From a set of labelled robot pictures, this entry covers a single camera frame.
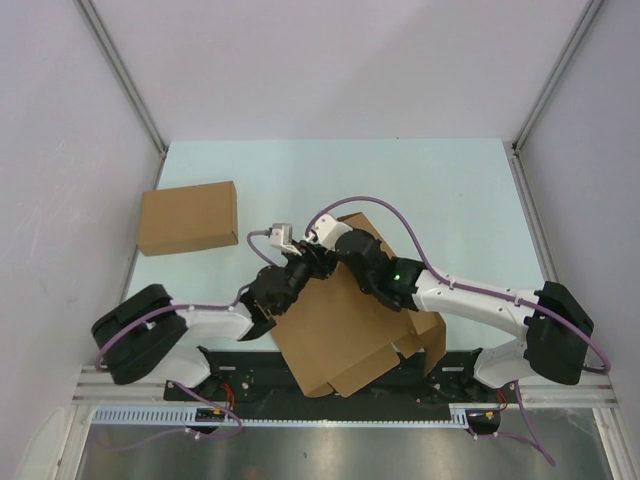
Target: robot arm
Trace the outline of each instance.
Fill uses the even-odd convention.
[[[513,335],[511,342],[478,352],[474,376],[484,385],[500,388],[536,373],[567,385],[580,379],[587,345],[574,333],[518,301],[472,291],[503,292],[542,305],[590,337],[593,323],[562,285],[547,282],[541,291],[500,289],[440,273],[446,285],[424,263],[389,258],[370,233],[330,215],[321,216],[300,242],[292,239],[291,225],[274,224],[270,243],[285,256],[286,266],[260,270],[228,307],[175,305],[161,285],[151,285],[96,322],[92,333],[114,382],[171,379],[186,387],[201,384],[214,366],[203,351],[188,344],[214,337],[260,337],[275,326],[274,317],[297,300],[309,279],[328,278],[338,262],[349,268],[363,293],[394,311],[450,313]]]
[[[363,293],[373,294],[388,308],[450,313],[513,335],[513,341],[480,352],[474,366],[479,382],[500,388],[536,374],[565,385],[575,385],[580,380],[587,345],[566,327],[527,306],[551,309],[590,337],[593,322],[564,286],[546,282],[539,291],[517,290],[438,272],[447,285],[424,263],[389,258],[373,235],[354,230],[331,215],[321,216],[311,232],[317,243],[335,252],[339,261],[347,265]],[[498,295],[480,293],[483,291]]]

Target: closed cardboard box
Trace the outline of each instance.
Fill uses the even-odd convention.
[[[138,248],[147,256],[238,244],[233,182],[154,190],[142,194]]]

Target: gray floor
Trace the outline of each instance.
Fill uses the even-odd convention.
[[[126,445],[159,430],[94,426],[78,480],[612,478],[590,410],[538,410],[532,418],[556,468],[527,445],[474,442],[462,430],[254,427],[229,440],[177,434],[113,453],[91,437]],[[525,433],[517,411],[507,412],[502,430]]]

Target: light blue table surface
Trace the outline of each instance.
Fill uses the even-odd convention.
[[[321,208],[352,195],[384,199],[416,231],[431,262],[490,284],[542,287],[534,247],[499,139],[296,140],[174,142],[158,188],[233,180],[238,194],[240,244],[202,252],[139,255],[132,295],[162,283],[174,298],[228,303],[264,266],[245,242],[250,230],[273,222],[303,228]],[[336,214],[362,211],[398,256],[417,258],[398,220],[373,204],[351,204]],[[284,264],[266,239],[263,251]],[[450,350],[493,347],[510,335],[464,318],[444,316]],[[217,350],[277,350],[266,335],[252,342],[212,340]]]

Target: cardboard box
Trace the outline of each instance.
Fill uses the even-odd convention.
[[[238,244],[233,182],[142,194],[138,247],[147,255],[195,252]]]
[[[364,214],[340,220],[371,232],[393,255]],[[272,336],[307,397],[334,390],[343,397],[352,395],[400,363],[394,345],[405,358],[424,348],[425,375],[446,349],[446,327],[439,314],[387,309],[360,292],[345,265],[338,265],[327,280],[310,280],[276,323]]]

